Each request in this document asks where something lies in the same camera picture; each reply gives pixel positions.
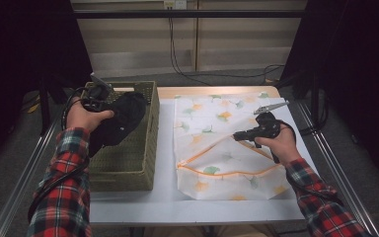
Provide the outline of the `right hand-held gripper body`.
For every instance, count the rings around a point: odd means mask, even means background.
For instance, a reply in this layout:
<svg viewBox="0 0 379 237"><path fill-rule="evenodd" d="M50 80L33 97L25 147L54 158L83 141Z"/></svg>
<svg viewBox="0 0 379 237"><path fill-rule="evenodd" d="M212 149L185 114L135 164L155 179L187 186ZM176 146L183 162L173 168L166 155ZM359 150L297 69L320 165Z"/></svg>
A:
<svg viewBox="0 0 379 237"><path fill-rule="evenodd" d="M259 114L256 117L258 132L254 136L257 147L284 148L290 144L290 126L277 119L271 112Z"/></svg>

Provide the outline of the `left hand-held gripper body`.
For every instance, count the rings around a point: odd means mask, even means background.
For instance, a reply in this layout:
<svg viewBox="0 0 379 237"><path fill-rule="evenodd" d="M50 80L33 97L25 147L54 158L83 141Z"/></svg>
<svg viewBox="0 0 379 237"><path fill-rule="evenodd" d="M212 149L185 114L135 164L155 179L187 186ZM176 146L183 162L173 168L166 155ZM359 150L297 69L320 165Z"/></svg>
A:
<svg viewBox="0 0 379 237"><path fill-rule="evenodd" d="M92 83L85 87L81 104L89 112L102 112L107 109L106 99L114 89L111 84L97 77L94 72L90 74L90 77Z"/></svg>

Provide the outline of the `black garment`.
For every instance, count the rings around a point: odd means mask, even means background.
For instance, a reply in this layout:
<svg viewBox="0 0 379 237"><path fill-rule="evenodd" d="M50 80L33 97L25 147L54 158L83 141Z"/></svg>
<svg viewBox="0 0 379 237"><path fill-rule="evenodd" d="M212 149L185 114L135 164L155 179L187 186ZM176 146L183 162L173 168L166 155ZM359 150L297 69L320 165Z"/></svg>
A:
<svg viewBox="0 0 379 237"><path fill-rule="evenodd" d="M112 118L104 119L91 132L89 156L95 156L105 146L119 145L134 131L143 120L146 113L147 101L141 93L126 92L114 101L91 101L84 108L93 113L113 111Z"/></svg>

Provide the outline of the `white leaf-print mesh laundry bag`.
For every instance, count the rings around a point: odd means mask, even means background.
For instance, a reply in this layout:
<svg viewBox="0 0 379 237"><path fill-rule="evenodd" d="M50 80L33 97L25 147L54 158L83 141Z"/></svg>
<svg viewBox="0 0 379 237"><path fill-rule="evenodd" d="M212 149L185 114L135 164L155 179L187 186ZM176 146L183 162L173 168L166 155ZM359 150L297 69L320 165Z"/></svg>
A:
<svg viewBox="0 0 379 237"><path fill-rule="evenodd" d="M178 190L199 200L270 199L285 192L285 170L270 150L235 135L258 126L258 108L282 101L265 92L176 96Z"/></svg>

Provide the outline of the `green woven basket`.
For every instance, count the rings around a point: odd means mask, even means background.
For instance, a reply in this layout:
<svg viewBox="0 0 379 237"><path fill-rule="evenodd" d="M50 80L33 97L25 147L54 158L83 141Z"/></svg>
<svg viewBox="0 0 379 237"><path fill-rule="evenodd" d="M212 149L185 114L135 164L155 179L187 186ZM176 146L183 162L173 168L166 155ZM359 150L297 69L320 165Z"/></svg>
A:
<svg viewBox="0 0 379 237"><path fill-rule="evenodd" d="M139 126L119 145L105 146L91 157L89 165L93 192L131 192L153 189L160 102L153 81L111 82L110 103L126 92L141 93L147 101Z"/></svg>

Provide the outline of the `person's left hand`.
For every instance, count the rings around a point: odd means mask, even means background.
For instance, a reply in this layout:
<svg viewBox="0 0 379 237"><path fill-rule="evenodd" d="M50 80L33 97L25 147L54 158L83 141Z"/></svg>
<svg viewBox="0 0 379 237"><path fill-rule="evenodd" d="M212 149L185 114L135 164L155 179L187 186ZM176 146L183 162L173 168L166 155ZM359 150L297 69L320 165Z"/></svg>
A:
<svg viewBox="0 0 379 237"><path fill-rule="evenodd" d="M89 112L83 108L80 98L74 97L67 115L66 127L82 127L89 131L93 131L103 120L111 119L113 116L113 111L102 111L98 113Z"/></svg>

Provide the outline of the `person's right hand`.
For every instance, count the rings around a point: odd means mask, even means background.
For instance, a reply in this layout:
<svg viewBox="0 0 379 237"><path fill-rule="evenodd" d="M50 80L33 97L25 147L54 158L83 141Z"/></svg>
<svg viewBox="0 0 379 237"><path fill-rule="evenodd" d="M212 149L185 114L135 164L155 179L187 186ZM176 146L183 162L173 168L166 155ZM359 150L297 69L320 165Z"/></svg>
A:
<svg viewBox="0 0 379 237"><path fill-rule="evenodd" d="M294 133L284 124L280 126L280 133L276 138L256 137L255 142L267 146L284 167L301 157Z"/></svg>

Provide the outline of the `yellow floor tag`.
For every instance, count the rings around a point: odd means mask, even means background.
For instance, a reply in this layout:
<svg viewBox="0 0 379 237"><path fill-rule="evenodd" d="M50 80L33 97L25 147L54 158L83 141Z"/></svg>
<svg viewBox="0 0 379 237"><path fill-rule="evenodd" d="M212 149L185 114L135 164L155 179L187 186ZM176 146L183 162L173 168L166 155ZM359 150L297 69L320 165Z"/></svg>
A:
<svg viewBox="0 0 379 237"><path fill-rule="evenodd" d="M39 104L40 104L40 97L37 96L37 98L35 99L33 104L27 109L27 113L31 114L31 113L35 112L38 109Z"/></svg>

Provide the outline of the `white table cover sheet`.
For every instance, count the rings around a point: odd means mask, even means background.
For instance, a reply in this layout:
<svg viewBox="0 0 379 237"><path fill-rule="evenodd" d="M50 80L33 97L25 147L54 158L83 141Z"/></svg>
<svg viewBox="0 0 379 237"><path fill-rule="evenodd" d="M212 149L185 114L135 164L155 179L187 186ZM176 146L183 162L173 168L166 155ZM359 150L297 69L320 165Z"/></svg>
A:
<svg viewBox="0 0 379 237"><path fill-rule="evenodd" d="M173 111L174 101L163 99L153 190L91 193L92 225L214 225L303 218L292 190L266 200L194 200L179 192L173 152Z"/></svg>

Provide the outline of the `black horizontal bar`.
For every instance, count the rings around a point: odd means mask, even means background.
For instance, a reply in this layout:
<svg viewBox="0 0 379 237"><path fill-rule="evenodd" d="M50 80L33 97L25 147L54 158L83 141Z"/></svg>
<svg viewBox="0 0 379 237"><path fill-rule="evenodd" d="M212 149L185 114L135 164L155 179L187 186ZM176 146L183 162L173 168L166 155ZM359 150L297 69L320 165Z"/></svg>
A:
<svg viewBox="0 0 379 237"><path fill-rule="evenodd" d="M75 10L77 19L153 19L153 18L302 18L304 10Z"/></svg>

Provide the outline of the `black stand post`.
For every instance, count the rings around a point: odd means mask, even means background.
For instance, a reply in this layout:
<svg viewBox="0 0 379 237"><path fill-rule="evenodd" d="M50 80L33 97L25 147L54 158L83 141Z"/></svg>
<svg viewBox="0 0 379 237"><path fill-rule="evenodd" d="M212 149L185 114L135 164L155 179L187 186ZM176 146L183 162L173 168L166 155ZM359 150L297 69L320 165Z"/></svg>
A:
<svg viewBox="0 0 379 237"><path fill-rule="evenodd" d="M50 126L50 111L48 104L48 93L45 86L45 78L40 79L39 84L39 103L41 111L41 135L45 135Z"/></svg>
<svg viewBox="0 0 379 237"><path fill-rule="evenodd" d="M311 116L313 125L319 122L319 76L313 74L313 84L311 89Z"/></svg>

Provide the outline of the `metal floor rail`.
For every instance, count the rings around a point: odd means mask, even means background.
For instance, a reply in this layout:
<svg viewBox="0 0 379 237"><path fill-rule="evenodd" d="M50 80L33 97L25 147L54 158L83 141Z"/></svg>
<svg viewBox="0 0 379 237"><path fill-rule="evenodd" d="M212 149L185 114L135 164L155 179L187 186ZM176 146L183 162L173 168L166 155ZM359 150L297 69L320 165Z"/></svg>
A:
<svg viewBox="0 0 379 237"><path fill-rule="evenodd" d="M351 212L366 231L368 231L373 237L379 237L379 231L343 171L341 164L339 163L323 132L316 129L312 131L311 134L317 142L321 153L323 154L324 159L338 184L339 191L342 193L343 199L351 209Z"/></svg>
<svg viewBox="0 0 379 237"><path fill-rule="evenodd" d="M46 146L51 141L54 131L59 126L60 116L61 108L57 108L55 112L50 114L50 125L45 132L39 136L37 145L32 152L21 177L0 211L0 237L5 237L8 233L10 224L21 205L26 189L39 165Z"/></svg>

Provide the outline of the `white wall outlet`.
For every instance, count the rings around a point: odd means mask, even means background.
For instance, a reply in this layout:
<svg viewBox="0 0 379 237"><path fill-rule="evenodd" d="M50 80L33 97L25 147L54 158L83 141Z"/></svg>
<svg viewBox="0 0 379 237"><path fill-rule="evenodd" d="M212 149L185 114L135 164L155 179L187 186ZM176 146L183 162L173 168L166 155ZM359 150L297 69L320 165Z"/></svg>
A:
<svg viewBox="0 0 379 237"><path fill-rule="evenodd" d="M164 8L166 10L185 10L187 7L187 0L164 0Z"/></svg>

